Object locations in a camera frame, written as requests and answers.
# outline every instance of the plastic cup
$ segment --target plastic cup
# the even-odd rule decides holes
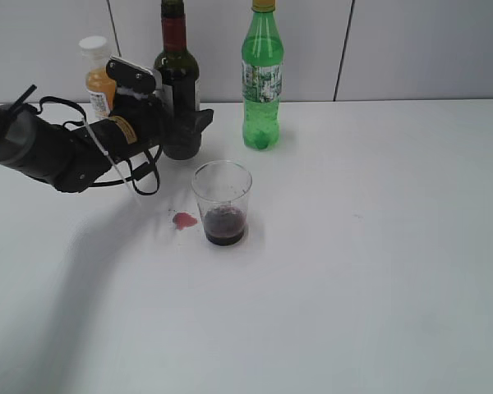
[[[199,167],[191,187],[208,241],[225,246],[243,238],[251,186],[252,175],[237,163],[219,160]]]

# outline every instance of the green soda bottle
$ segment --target green soda bottle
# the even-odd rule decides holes
[[[253,0],[254,17],[242,47],[245,145],[264,150],[279,139],[283,43],[274,19],[275,0]]]

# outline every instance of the bottle cap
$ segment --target bottle cap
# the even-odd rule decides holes
[[[276,0],[252,0],[252,10],[256,12],[272,12],[276,9]]]
[[[103,59],[112,55],[108,41],[100,35],[92,35],[91,37],[82,39],[79,42],[79,47],[81,47],[82,56],[91,59]]]

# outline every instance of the red wine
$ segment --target red wine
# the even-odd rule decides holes
[[[221,206],[208,211],[203,219],[206,238],[213,244],[232,245],[245,234],[245,215],[234,207]]]

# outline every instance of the dark glass bottle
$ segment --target dark glass bottle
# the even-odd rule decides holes
[[[183,110],[199,111],[199,66],[187,49],[187,28],[182,0],[162,0],[164,50],[155,59],[154,68],[163,77],[161,100],[174,115]],[[200,148],[200,137],[191,146],[165,145],[164,153],[176,160],[194,157]]]

